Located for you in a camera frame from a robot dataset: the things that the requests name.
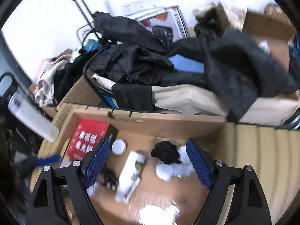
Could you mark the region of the white tube bottle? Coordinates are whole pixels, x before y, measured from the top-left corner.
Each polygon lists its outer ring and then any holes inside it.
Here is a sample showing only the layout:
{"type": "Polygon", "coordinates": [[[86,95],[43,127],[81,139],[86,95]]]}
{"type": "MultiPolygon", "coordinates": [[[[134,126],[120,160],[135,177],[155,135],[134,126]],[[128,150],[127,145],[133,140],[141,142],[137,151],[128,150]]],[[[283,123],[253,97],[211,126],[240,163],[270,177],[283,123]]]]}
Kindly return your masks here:
{"type": "Polygon", "coordinates": [[[131,151],[118,178],[115,201],[128,204],[135,189],[141,182],[140,173],[145,164],[146,157],[131,151]]]}

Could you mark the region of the white round jar lid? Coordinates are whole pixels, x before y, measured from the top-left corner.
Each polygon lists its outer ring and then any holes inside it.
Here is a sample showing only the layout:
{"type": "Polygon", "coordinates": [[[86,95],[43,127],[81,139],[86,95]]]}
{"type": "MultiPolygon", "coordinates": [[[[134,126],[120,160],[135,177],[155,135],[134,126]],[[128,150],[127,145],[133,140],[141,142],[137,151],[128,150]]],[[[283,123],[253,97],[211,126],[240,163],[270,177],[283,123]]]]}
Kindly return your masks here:
{"type": "Polygon", "coordinates": [[[123,155],[126,152],[126,149],[127,145],[122,139],[116,139],[111,148],[114,155],[123,155]]]}

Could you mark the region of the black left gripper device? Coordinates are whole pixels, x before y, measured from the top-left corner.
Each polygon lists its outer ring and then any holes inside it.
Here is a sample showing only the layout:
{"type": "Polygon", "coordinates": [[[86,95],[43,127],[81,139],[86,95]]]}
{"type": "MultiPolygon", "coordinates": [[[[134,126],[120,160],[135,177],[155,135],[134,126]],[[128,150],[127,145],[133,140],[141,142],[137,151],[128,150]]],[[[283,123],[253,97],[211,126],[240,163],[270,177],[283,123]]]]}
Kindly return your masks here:
{"type": "Polygon", "coordinates": [[[18,169],[34,169],[36,167],[43,167],[45,165],[59,163],[61,161],[61,156],[59,154],[54,154],[49,157],[38,157],[29,156],[26,159],[16,164],[18,169]]]}

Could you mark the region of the white crumpled packet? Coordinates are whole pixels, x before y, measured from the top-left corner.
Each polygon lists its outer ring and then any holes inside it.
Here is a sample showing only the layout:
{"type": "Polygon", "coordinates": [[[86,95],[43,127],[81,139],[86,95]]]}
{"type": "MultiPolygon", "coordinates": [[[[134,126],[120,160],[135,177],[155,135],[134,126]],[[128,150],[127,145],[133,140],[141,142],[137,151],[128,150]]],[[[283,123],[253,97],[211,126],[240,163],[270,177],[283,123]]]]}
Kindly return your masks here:
{"type": "Polygon", "coordinates": [[[98,181],[96,181],[93,185],[91,185],[87,190],[87,194],[88,196],[91,198],[95,195],[96,191],[97,191],[97,188],[98,188],[99,184],[98,184],[98,181]]]}

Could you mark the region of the white water bottle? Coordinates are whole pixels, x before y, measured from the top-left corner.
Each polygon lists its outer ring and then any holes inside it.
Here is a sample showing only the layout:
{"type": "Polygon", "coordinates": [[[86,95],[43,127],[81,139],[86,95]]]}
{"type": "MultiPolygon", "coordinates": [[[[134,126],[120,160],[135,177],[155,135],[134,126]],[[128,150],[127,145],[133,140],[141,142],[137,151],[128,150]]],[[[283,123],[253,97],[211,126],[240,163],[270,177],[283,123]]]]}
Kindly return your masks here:
{"type": "Polygon", "coordinates": [[[59,129],[42,115],[20,90],[12,95],[8,102],[8,110],[26,127],[44,139],[54,142],[58,138],[59,129]]]}

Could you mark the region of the black scrunchie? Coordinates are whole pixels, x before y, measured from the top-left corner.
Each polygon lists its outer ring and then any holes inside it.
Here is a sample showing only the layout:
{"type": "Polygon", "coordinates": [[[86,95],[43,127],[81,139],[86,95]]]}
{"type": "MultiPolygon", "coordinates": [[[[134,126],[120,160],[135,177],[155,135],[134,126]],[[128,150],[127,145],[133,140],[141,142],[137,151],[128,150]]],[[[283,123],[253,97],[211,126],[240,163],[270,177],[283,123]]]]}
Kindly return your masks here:
{"type": "Polygon", "coordinates": [[[166,165],[170,164],[180,164],[179,160],[180,154],[177,151],[177,147],[169,141],[162,141],[154,146],[151,151],[151,156],[153,158],[158,158],[166,165]]]}

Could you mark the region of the shallow cardboard tray box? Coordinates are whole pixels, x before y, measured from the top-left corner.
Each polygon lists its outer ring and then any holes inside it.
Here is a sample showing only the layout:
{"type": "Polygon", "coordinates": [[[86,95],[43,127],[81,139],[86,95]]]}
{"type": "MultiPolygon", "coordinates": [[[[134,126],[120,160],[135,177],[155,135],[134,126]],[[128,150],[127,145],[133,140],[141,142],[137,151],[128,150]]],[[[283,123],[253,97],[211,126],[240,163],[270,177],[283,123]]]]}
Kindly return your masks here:
{"type": "Polygon", "coordinates": [[[91,198],[93,206],[104,224],[140,224],[138,211],[146,205],[176,205],[180,214],[176,224],[193,224],[196,220],[208,189],[203,186],[195,172],[189,177],[172,177],[169,182],[161,180],[155,172],[158,160],[150,153],[160,141],[170,141],[183,146],[194,138],[202,149],[215,159],[232,164],[232,146],[236,127],[221,117],[188,116],[171,114],[132,113],[126,116],[109,116],[103,109],[78,109],[70,113],[61,126],[59,146],[64,147],[71,140],[81,119],[90,119],[111,124],[118,130],[117,137],[126,142],[123,155],[110,154],[106,167],[116,175],[121,173],[131,151],[143,154],[146,164],[141,172],[141,183],[128,204],[117,203],[116,193],[98,187],[91,198]]]}

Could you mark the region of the pink printed packet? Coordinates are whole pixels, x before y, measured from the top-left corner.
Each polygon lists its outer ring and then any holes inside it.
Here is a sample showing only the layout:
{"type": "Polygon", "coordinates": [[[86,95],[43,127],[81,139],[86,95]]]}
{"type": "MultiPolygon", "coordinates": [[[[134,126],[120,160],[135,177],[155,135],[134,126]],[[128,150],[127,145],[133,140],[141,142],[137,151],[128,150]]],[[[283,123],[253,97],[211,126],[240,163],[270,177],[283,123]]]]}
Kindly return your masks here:
{"type": "Polygon", "coordinates": [[[176,205],[146,205],[139,209],[138,220],[143,225],[173,225],[180,214],[176,205]]]}

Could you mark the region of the beige clothes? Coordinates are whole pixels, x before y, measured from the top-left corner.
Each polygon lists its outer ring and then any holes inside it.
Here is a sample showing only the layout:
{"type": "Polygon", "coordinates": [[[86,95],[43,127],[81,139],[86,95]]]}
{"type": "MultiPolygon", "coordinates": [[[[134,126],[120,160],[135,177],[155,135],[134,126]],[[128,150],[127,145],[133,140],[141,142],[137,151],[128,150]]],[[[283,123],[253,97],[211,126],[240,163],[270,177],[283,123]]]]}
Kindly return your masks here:
{"type": "Polygon", "coordinates": [[[34,90],[34,100],[40,107],[53,103],[54,76],[58,70],[65,68],[65,64],[70,62],[71,58],[71,54],[65,54],[46,66],[45,72],[37,81],[36,89],[34,90]]]}

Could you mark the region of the cardboard box left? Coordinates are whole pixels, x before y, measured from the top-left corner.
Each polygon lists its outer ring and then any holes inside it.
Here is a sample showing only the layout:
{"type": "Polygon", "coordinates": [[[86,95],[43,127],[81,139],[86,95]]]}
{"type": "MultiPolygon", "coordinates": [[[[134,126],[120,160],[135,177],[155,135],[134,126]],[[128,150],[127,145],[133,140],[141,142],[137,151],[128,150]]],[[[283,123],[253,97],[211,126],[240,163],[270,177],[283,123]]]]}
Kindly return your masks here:
{"type": "Polygon", "coordinates": [[[84,76],[82,76],[56,107],[45,106],[42,109],[51,118],[54,118],[63,103],[96,107],[100,102],[101,98],[92,90],[91,86],[84,79],[84,76]]]}

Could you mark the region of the beige fabric bag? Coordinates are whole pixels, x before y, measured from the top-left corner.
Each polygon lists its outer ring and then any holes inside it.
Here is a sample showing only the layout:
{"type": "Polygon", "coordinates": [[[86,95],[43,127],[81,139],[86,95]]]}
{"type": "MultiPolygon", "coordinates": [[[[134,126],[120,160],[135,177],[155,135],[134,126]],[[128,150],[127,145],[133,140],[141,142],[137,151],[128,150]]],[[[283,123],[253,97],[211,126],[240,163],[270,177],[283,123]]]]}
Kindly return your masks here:
{"type": "MultiPolygon", "coordinates": [[[[140,86],[115,83],[93,74],[97,87],[112,92],[112,101],[119,109],[154,112],[156,109],[186,115],[208,114],[228,116],[229,109],[218,97],[194,85],[140,86]]],[[[259,97],[239,120],[240,123],[279,127],[299,110],[299,101],[259,97]]]]}

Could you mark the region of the pink bag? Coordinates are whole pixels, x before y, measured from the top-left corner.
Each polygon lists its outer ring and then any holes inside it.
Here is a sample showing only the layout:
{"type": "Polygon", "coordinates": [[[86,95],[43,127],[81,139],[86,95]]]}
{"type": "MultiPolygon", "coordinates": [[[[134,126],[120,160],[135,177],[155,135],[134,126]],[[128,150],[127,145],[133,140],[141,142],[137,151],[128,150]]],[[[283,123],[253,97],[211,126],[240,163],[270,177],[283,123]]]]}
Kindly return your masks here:
{"type": "Polygon", "coordinates": [[[42,75],[54,66],[55,58],[45,59],[40,63],[38,71],[35,74],[34,80],[37,82],[42,75]]]}

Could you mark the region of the black clothes pile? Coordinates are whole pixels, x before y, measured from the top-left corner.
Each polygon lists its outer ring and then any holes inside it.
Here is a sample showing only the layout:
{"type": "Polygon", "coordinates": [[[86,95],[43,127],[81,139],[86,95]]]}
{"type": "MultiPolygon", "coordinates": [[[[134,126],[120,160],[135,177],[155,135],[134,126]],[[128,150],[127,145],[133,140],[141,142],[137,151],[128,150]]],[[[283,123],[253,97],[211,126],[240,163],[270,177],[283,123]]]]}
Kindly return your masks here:
{"type": "Polygon", "coordinates": [[[245,33],[224,35],[202,28],[196,38],[166,46],[144,26],[127,17],[96,12],[94,26],[110,41],[91,61],[90,70],[115,82],[113,98],[121,109],[151,112],[153,86],[194,85],[217,95],[240,120],[259,98],[297,91],[294,78],[245,33]]]}

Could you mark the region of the brown cardboard box right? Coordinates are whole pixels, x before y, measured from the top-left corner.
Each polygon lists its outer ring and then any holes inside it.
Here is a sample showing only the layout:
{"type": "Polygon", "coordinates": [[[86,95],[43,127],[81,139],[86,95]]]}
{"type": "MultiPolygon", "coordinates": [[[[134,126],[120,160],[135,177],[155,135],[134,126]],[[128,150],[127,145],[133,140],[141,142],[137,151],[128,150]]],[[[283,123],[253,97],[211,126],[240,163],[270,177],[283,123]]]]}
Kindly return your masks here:
{"type": "Polygon", "coordinates": [[[266,48],[269,54],[289,68],[289,43],[296,35],[296,29],[284,13],[269,6],[268,13],[246,12],[243,32],[248,33],[254,41],[266,48]]]}

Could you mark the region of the white printed appliance box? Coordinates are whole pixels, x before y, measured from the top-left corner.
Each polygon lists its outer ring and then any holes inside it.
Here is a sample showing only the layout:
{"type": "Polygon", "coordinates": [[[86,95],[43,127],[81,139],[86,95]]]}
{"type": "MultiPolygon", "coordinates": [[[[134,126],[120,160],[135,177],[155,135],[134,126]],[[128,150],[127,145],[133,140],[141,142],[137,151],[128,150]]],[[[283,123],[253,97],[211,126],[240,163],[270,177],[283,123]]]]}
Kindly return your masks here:
{"type": "Polygon", "coordinates": [[[188,38],[185,20],[179,6],[161,8],[136,19],[166,46],[188,38]]]}

